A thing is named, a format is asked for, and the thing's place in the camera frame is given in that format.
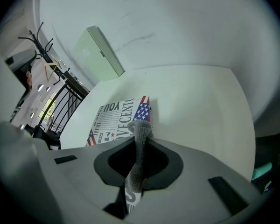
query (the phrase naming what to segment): ceiling light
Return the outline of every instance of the ceiling light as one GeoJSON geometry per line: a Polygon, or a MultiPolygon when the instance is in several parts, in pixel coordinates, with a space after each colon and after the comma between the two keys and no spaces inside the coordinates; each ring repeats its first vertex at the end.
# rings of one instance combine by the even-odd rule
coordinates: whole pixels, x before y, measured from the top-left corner
{"type": "Polygon", "coordinates": [[[40,92],[42,88],[43,88],[43,84],[39,84],[37,87],[37,91],[40,92]]]}

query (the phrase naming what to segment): white plastic surface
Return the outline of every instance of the white plastic surface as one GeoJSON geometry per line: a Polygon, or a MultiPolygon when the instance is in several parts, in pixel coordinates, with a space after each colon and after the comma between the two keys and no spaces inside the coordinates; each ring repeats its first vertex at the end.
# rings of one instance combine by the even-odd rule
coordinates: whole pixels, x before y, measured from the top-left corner
{"type": "Polygon", "coordinates": [[[100,82],[74,112],[62,149],[84,147],[101,105],[150,96],[154,136],[205,151],[251,180],[255,134],[245,95],[227,68],[165,66],[100,82]]]}

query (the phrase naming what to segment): black metal railing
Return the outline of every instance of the black metal railing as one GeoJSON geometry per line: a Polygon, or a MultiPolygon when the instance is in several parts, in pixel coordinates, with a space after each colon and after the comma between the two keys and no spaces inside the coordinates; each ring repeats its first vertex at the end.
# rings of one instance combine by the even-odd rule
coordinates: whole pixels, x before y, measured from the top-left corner
{"type": "Polygon", "coordinates": [[[46,111],[44,112],[43,116],[41,117],[41,120],[39,121],[39,126],[42,126],[42,122],[45,119],[46,115],[49,115],[48,120],[48,126],[49,130],[56,134],[57,136],[60,136],[61,133],[64,130],[64,127],[70,120],[71,116],[75,112],[75,110],[78,108],[80,103],[83,101],[83,97],[79,96],[72,88],[70,88],[67,84],[64,84],[61,89],[58,91],[58,93],[54,96],[48,107],[46,108],[46,111]],[[58,97],[63,97],[58,102],[56,107],[54,108],[54,111],[51,114],[48,114],[48,111],[50,107],[54,104],[56,99],[58,97]],[[57,109],[59,105],[63,105],[62,108],[59,110],[57,109]]]}

